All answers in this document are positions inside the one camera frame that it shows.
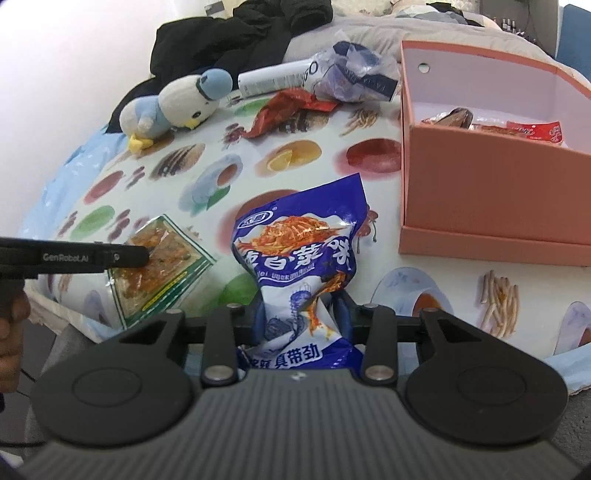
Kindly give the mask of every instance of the orange box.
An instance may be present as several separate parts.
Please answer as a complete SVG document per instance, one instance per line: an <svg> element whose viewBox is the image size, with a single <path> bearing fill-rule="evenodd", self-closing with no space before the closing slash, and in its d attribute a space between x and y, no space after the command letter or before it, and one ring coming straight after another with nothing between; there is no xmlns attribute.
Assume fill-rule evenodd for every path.
<svg viewBox="0 0 591 480"><path fill-rule="evenodd" d="M456 107L475 122L558 120L568 148L421 123ZM562 70L403 41L402 158L400 253L591 265L591 91Z"/></svg>

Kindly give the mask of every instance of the red snack package in box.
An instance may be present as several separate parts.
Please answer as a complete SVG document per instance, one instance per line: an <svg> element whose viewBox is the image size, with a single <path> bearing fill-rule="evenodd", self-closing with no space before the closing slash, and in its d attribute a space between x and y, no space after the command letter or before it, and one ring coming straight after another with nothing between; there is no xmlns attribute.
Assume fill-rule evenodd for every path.
<svg viewBox="0 0 591 480"><path fill-rule="evenodd" d="M302 88L289 88L276 94L257 113L252 128L244 132L244 138L256 138L274 130L298 110L331 112L339 105L332 100L318 100L315 95Z"/></svg>
<svg viewBox="0 0 591 480"><path fill-rule="evenodd" d="M560 122L535 125L507 122L507 128L525 134L525 136L530 140L551 142L556 145L560 145L562 143L562 128L560 128Z"/></svg>

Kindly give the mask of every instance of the duck plush toy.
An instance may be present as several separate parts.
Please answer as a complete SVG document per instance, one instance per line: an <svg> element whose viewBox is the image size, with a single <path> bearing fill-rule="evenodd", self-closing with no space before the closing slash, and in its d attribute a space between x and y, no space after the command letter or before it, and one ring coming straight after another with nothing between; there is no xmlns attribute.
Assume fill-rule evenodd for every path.
<svg viewBox="0 0 591 480"><path fill-rule="evenodd" d="M129 137L129 150L137 153L151 147L172 127L196 128L231 91L230 74L210 69L169 83L159 95L132 100L119 116L121 130Z"/></svg>

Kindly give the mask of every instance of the gray ribbed surface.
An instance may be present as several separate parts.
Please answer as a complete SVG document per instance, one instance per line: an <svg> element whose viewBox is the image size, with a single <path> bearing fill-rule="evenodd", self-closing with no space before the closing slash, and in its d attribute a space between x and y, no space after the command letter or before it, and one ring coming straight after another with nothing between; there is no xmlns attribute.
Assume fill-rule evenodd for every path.
<svg viewBox="0 0 591 480"><path fill-rule="evenodd" d="M512 452L447 443L418 427L396 393L364 387L346 370L293 375L251 371L206 391L158 439L113 452L52 443L20 472L31 480L570 480L579 471L547 443Z"/></svg>

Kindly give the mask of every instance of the purple and white snack bag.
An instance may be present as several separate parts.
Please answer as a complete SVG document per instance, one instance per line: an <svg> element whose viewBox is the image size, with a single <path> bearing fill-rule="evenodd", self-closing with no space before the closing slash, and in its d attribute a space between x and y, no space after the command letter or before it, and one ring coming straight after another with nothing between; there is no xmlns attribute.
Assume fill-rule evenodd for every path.
<svg viewBox="0 0 591 480"><path fill-rule="evenodd" d="M243 352L252 368L353 368L362 354L341 337L321 293L355 275L353 237L367 215L359 174L274 200L240 217L238 260L256 276L265 307L262 342Z"/></svg>

